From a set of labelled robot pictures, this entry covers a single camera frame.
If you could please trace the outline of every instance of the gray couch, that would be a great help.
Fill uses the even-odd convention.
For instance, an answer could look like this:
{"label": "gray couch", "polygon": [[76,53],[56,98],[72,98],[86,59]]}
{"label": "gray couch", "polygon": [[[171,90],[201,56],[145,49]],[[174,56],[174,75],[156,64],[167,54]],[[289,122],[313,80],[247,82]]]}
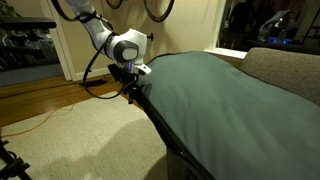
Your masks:
{"label": "gray couch", "polygon": [[[244,60],[224,60],[256,79],[320,106],[320,56],[253,48]],[[169,149],[167,161],[169,180],[192,179],[186,164]]]}

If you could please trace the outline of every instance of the wooden floor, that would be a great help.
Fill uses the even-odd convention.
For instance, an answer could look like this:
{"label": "wooden floor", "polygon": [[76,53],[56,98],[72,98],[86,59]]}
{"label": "wooden floor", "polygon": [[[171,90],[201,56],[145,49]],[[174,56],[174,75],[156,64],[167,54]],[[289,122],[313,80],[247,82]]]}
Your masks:
{"label": "wooden floor", "polygon": [[[121,89],[111,76],[98,78],[108,83],[91,88],[97,95]],[[0,88],[0,127],[92,98],[78,83],[55,77]]]}

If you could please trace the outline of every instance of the baseboard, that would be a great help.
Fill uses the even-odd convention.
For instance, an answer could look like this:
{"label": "baseboard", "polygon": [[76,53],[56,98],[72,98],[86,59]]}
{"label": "baseboard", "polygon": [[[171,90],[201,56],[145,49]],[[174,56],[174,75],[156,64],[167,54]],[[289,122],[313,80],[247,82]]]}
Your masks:
{"label": "baseboard", "polygon": [[[110,74],[110,71],[109,71],[109,69],[107,67],[103,68],[103,69],[95,69],[95,70],[92,70],[92,72],[90,72],[88,74],[88,78],[102,76],[102,75],[106,75],[106,74]],[[76,76],[73,79],[73,81],[82,80],[83,79],[83,75],[84,75],[84,72],[76,73]]]}

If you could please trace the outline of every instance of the black stand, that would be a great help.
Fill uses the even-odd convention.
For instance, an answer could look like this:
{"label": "black stand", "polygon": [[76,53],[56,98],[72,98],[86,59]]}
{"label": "black stand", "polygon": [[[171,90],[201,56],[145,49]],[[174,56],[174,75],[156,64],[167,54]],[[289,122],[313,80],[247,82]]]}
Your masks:
{"label": "black stand", "polygon": [[8,143],[8,141],[2,141],[2,139],[0,139],[0,159],[7,164],[3,169],[0,170],[0,179],[5,180],[18,176],[22,180],[30,180],[31,178],[25,172],[30,165],[24,163],[21,158],[17,158],[13,152],[7,151],[4,148],[4,145]]}

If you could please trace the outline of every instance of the window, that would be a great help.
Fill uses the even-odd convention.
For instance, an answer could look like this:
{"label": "window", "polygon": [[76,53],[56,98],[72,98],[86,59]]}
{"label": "window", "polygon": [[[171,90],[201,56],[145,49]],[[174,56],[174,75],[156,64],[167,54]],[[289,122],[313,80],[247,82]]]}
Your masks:
{"label": "window", "polygon": [[220,0],[216,47],[247,52],[253,47],[320,55],[319,0]]}

